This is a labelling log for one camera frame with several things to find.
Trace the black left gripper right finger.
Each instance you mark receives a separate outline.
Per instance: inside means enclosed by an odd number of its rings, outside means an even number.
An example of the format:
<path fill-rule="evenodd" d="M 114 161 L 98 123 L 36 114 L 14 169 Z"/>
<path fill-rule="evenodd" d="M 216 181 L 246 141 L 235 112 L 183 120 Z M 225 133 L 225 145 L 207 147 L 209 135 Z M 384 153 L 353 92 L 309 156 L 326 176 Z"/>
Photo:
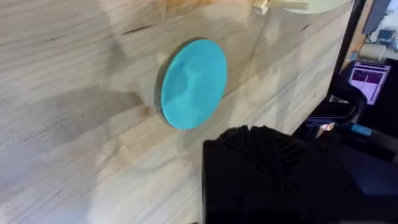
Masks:
<path fill-rule="evenodd" d="M 267 126 L 249 130 L 249 222 L 303 223 L 305 194 L 289 179 L 307 152 L 292 136 Z"/>

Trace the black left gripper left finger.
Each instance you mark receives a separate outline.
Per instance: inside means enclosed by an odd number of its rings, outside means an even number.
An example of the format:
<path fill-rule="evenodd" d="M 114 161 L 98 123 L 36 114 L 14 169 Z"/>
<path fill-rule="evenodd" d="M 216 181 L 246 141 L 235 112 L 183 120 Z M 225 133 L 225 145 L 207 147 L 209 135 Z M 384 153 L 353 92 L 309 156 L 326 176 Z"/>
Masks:
<path fill-rule="evenodd" d="M 271 129 L 241 126 L 216 139 L 216 222 L 271 222 Z"/>

